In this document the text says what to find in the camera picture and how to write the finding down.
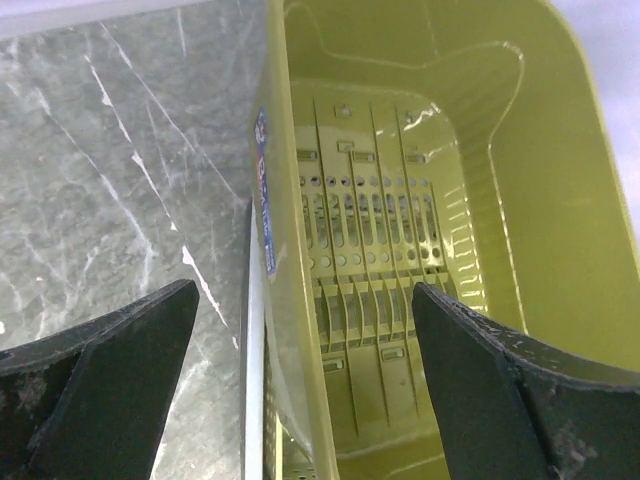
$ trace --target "rectangular hole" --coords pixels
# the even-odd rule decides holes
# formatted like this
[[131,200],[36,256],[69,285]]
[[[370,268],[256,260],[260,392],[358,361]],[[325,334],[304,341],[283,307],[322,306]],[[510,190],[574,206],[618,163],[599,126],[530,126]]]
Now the rectangular hole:
[[438,239],[438,229],[436,226],[436,217],[433,213],[433,201],[431,195],[426,194],[424,196],[424,206],[427,214],[427,230],[429,231],[429,237],[432,240]]
[[348,153],[353,150],[355,143],[352,140],[338,140],[338,151]]
[[391,360],[398,360],[404,358],[405,352],[403,347],[386,348],[381,352],[382,360],[389,362]]
[[393,288],[389,290],[389,295],[391,296],[391,305],[393,308],[393,318],[396,322],[404,322],[404,300],[401,297],[401,293],[398,292],[397,288]]
[[411,216],[409,215],[409,204],[405,195],[400,195],[398,197],[398,205],[400,206],[400,218],[402,219],[404,239],[407,243],[412,243],[413,235],[411,233]]
[[373,304],[373,298],[371,293],[364,292],[360,294],[360,301],[362,302],[362,316],[364,318],[364,325],[372,327],[375,324],[375,305]]
[[376,156],[371,152],[353,152],[353,160],[356,162],[375,162]]
[[409,153],[404,158],[407,163],[427,163],[427,156],[424,153]]
[[371,217],[369,216],[369,199],[366,195],[358,195],[358,204],[364,244],[373,245],[373,230],[371,228]]
[[328,207],[333,244],[336,247],[342,247],[344,246],[344,234],[342,232],[342,215],[340,215],[340,203],[337,195],[329,195]]
[[358,225],[356,224],[355,206],[353,205],[353,197],[347,193],[344,196],[344,210],[347,216],[347,235],[349,244],[358,246]]
[[311,217],[309,216],[309,197],[302,196],[302,211],[304,214],[304,234],[307,238],[307,249],[313,247],[313,235],[311,233]]
[[318,244],[321,248],[329,246],[329,227],[326,221],[324,199],[322,195],[313,196],[313,214],[316,218],[316,228],[318,229]]
[[318,152],[315,150],[296,150],[299,162],[315,162],[318,160]]
[[[407,303],[411,306],[411,302],[413,301],[413,295],[411,294],[411,287],[405,287],[404,289],[404,298],[407,299]],[[407,309],[407,318],[413,318],[413,310],[411,308]]]
[[344,303],[347,305],[347,325],[351,329],[360,329],[360,318],[358,315],[357,299],[351,293],[344,296]]
[[387,325],[391,328],[391,305],[387,295],[382,291],[376,291],[376,300],[378,301],[378,312],[380,315],[380,324]]
[[344,331],[344,309],[340,304],[340,300],[338,299],[338,297],[331,296],[328,297],[328,303],[332,319],[331,331]]
[[344,360],[341,358],[334,358],[332,360],[325,360],[322,362],[322,369],[324,373],[337,372],[344,369]]
[[422,208],[420,208],[420,198],[417,195],[412,195],[411,200],[413,202],[413,214],[416,217],[416,229],[418,230],[418,241],[420,243],[427,241],[427,233],[424,229],[424,219],[422,217]]
[[400,230],[398,228],[398,219],[396,216],[396,205],[393,196],[387,194],[387,211],[389,212],[389,224],[391,225],[391,239],[393,243],[400,243]]
[[316,318],[318,323],[318,333],[324,333],[329,337],[331,329],[331,321],[329,320],[329,311],[327,309],[327,302],[323,298],[315,299],[316,306]]
[[376,222],[376,232],[378,234],[378,243],[381,245],[387,244],[387,223],[384,219],[382,212],[382,199],[380,195],[374,193],[371,197],[371,204],[373,208],[373,218]]

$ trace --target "plastic basket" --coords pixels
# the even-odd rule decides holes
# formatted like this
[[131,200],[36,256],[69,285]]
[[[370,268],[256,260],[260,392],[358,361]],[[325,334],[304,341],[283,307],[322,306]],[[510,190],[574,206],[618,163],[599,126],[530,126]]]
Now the plastic basket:
[[448,478],[416,282],[640,370],[626,207],[582,53],[549,5],[267,10],[251,131],[276,478]]

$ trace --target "white edge strip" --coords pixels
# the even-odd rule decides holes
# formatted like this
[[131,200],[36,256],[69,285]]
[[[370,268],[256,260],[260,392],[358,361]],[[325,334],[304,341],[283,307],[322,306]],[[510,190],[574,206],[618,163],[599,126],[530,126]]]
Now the white edge strip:
[[260,241],[253,202],[251,207],[248,302],[244,480],[262,480],[265,326]]
[[0,0],[0,40],[203,0]]

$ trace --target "label sticker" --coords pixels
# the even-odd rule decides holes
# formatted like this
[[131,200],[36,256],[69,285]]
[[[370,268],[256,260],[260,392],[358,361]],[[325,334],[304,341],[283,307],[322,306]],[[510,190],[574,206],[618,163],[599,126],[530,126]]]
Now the label sticker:
[[261,108],[254,127],[256,146],[258,147],[258,185],[260,185],[260,205],[262,207],[262,234],[264,236],[264,253],[267,261],[267,274],[276,273],[275,248],[273,246],[273,229],[271,227],[271,210],[269,209],[269,189],[267,187],[267,171],[264,165],[264,151],[267,146],[267,115]]

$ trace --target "gray marble surface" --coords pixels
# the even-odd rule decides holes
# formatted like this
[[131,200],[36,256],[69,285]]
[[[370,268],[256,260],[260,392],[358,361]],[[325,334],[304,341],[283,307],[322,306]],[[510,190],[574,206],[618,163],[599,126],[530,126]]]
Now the gray marble surface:
[[240,477],[263,16],[214,0],[0,43],[0,349],[177,278],[200,287],[156,480]]

